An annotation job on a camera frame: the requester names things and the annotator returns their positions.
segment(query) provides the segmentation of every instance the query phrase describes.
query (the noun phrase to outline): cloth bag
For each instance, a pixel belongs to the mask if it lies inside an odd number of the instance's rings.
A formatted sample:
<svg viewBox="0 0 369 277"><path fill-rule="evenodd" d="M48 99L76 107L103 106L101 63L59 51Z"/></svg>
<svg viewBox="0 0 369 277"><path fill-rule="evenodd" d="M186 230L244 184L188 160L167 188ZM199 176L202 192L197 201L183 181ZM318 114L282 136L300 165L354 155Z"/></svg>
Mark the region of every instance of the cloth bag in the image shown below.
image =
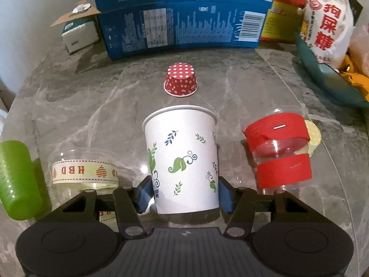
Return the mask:
<svg viewBox="0 0 369 277"><path fill-rule="evenodd" d="M318 62L338 69L353 31L354 17L348 0L307 0L300 36Z"/></svg>

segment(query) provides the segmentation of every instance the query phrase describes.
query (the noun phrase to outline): marble table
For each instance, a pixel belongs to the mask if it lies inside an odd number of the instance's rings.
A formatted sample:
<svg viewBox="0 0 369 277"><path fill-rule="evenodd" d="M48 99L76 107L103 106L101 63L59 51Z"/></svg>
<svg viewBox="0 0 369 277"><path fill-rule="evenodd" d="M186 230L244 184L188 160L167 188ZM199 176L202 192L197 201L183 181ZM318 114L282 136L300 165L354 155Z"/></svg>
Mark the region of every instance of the marble table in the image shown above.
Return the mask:
<svg viewBox="0 0 369 277"><path fill-rule="evenodd" d="M191 97L174 98L163 90L165 72L175 62L193 65L199 83ZM259 49L197 49L135 56L111 62L103 43L68 55L55 46L28 77L10 110L3 139L23 141L40 158L53 207L76 192L56 190L47 157L60 148L105 148L119 155L122 183L136 186L147 164L144 118L160 108L194 104L218 117L219 171L235 186L255 188L241 141L241 130L261 111L300 105L322 132L323 143L311 158L313 179L300 199L324 214L355 243L347 277L369 266L369 141L357 109L332 104L303 70L294 46L262 44ZM164 222L141 216L145 227L198 226L200 221ZM0 206L0 275L21 277L15 242L31 222L9 219ZM220 217L207 226L224 227Z"/></svg>

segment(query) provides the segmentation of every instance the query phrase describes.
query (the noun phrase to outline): green cup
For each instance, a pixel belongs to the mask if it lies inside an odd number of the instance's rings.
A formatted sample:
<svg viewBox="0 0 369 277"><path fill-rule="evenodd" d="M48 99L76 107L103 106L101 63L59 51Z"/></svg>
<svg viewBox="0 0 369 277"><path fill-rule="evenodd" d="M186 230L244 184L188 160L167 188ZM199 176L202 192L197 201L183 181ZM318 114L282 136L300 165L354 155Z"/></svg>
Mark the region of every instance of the green cup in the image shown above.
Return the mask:
<svg viewBox="0 0 369 277"><path fill-rule="evenodd" d="M31 156L22 142L0 143L0 199L14 220L33 218L42 209Z"/></svg>

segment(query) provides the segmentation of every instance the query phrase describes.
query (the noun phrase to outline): red paper band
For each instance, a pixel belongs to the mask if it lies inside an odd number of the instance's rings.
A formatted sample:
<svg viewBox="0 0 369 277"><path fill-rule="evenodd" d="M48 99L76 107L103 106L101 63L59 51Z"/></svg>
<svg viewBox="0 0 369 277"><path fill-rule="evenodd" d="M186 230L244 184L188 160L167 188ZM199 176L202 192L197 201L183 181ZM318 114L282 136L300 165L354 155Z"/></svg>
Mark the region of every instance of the red paper band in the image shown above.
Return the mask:
<svg viewBox="0 0 369 277"><path fill-rule="evenodd" d="M311 179L309 154L284 157L258 165L260 188L274 188Z"/></svg>
<svg viewBox="0 0 369 277"><path fill-rule="evenodd" d="M243 133L251 152L270 140L301 138L305 142L302 147L310 141L304 118L296 113L269 115L248 126Z"/></svg>

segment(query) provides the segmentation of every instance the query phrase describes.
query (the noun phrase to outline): cup rim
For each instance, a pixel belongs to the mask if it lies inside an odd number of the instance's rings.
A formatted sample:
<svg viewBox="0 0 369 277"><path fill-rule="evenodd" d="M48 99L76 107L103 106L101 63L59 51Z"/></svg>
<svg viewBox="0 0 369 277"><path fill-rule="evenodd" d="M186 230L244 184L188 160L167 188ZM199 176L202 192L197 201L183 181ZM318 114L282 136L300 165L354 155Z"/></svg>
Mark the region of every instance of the cup rim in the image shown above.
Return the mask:
<svg viewBox="0 0 369 277"><path fill-rule="evenodd" d="M217 116L215 115L215 113L213 113L211 110L205 108L205 107L201 107L201 106L197 106L197 105L174 105L174 106L169 106L169 107L165 107L162 109L159 109L155 112L153 112L152 114L149 114L145 120L143 120L142 123L142 130L143 133L145 133L145 127L146 124L148 123L148 121L150 121L153 117L160 115L161 113L165 113L168 111L172 111L172 110L180 110L180 109L190 109L190 110L198 110L198 111L202 111L204 113L207 113L208 115L210 115L211 117L213 117L215 124L217 124Z"/></svg>

